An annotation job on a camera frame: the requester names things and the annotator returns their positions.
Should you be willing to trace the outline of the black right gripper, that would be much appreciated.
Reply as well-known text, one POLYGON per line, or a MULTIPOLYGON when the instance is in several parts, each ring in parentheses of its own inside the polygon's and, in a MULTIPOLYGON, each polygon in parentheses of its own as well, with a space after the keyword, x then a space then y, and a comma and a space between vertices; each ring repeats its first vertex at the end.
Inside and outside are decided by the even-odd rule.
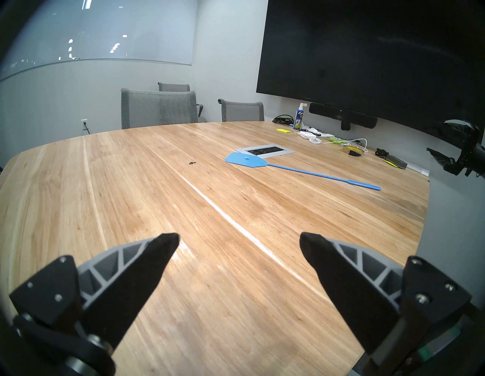
POLYGON ((445 120, 439 127, 439 134, 449 144, 462 144, 458 161, 430 148, 427 151, 446 172, 459 175, 466 169, 466 177, 475 172, 477 177, 484 178, 484 146, 478 143, 479 133, 479 129, 467 121, 445 120))

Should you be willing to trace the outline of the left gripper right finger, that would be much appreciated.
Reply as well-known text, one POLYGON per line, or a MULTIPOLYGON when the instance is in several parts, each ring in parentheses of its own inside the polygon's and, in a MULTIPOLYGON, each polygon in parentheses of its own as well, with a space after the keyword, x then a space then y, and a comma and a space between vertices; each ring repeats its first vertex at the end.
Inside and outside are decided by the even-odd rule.
POLYGON ((460 336, 472 296, 425 259, 410 256, 401 266, 310 232, 299 244, 367 354, 363 375, 418 375, 460 336))

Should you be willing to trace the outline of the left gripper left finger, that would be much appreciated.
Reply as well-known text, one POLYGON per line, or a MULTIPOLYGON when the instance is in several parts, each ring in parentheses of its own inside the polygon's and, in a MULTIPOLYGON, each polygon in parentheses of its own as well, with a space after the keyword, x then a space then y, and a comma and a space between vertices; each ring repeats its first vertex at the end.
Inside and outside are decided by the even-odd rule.
POLYGON ((62 255, 9 294, 8 375, 115 375, 112 358, 180 243, 163 233, 76 266, 62 255))

